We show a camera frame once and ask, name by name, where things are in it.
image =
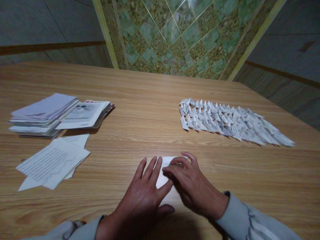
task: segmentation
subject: wall trim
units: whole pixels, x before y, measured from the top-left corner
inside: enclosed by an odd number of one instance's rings
[[[95,42],[77,42],[77,43],[50,43],[50,44],[34,44],[34,45],[15,45],[15,46],[0,46],[0,56],[12,55],[29,52],[42,52],[49,50],[57,50],[64,48],[89,47],[105,44],[105,41]]]

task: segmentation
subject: sleeve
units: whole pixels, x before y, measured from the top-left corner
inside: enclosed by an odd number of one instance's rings
[[[231,192],[223,216],[216,223],[234,240],[301,240],[290,228],[259,210],[246,205]]]

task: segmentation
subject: gold trim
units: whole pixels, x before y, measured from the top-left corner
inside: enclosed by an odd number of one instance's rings
[[[108,49],[108,52],[109,52],[109,55],[110,55],[110,59],[111,59],[113,68],[114,69],[119,69],[118,61],[117,61],[117,58],[116,58],[116,54],[114,52],[114,48],[113,48],[113,44],[112,44],[112,41],[111,41],[109,29],[108,29],[108,26],[107,26],[107,20],[106,20],[106,18],[104,16],[101,2],[100,2],[100,0],[92,0],[92,2],[93,2],[93,5],[94,5],[94,9],[96,10],[96,14],[97,14],[97,17],[98,17],[98,20],[99,20],[99,23],[100,23],[100,28],[101,28],[104,40],[106,41],[107,49]]]
[[[278,0],[272,10],[270,11],[269,15],[267,16],[266,20],[264,23],[261,25],[260,29],[258,30],[257,34],[254,36],[253,40],[251,41],[250,45],[247,47],[246,51],[240,58],[238,64],[236,67],[233,69],[231,75],[229,76],[227,81],[233,81],[234,77],[237,75],[239,72],[240,68],[244,64],[244,62],[247,60],[249,57],[250,53],[253,51],[254,47],[258,44],[260,38],[263,36],[265,31],[268,29],[272,21],[275,19],[283,5],[286,3],[287,0]]]

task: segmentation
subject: tiled wall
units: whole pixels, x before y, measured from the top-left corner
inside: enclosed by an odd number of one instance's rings
[[[130,70],[218,79],[260,2],[116,0]],[[112,1],[101,3],[126,69]]]

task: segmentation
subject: gray wall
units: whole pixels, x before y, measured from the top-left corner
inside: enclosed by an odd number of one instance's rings
[[[288,0],[247,60],[320,82],[320,1]]]

